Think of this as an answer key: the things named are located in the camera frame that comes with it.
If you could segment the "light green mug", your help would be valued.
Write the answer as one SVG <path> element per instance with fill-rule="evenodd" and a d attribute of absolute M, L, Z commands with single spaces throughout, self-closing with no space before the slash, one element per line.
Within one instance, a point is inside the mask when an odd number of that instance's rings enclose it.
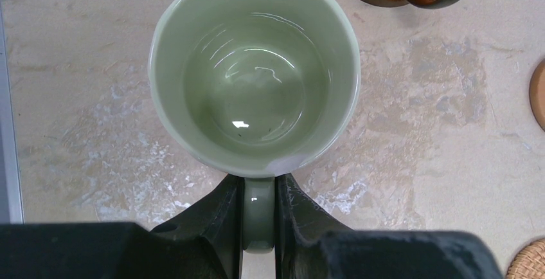
<path fill-rule="evenodd" d="M 274 180 L 322 155 L 357 104 L 356 34 L 336 0 L 175 0 L 148 77 L 165 129 L 244 180 L 242 247 L 274 247 Z"/>

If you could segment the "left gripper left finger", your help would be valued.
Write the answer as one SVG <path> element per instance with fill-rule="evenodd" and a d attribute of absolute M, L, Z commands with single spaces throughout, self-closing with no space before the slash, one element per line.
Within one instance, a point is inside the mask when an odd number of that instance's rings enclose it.
<path fill-rule="evenodd" d="M 134 222 L 3 224 L 2 278 L 239 278 L 244 182 L 226 176 L 179 215 Z"/>

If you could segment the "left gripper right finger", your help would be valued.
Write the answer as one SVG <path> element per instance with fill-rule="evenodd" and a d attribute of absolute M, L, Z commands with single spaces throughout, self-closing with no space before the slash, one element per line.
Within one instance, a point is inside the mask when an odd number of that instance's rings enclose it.
<path fill-rule="evenodd" d="M 488 246 L 463 231 L 356 230 L 285 174 L 275 180 L 277 278 L 501 278 Z"/>

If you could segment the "woven rattan coaster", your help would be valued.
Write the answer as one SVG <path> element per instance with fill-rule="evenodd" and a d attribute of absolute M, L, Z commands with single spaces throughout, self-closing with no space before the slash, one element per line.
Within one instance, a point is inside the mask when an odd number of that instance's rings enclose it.
<path fill-rule="evenodd" d="M 544 279 L 544 238 L 536 239 L 515 255 L 506 279 Z"/>

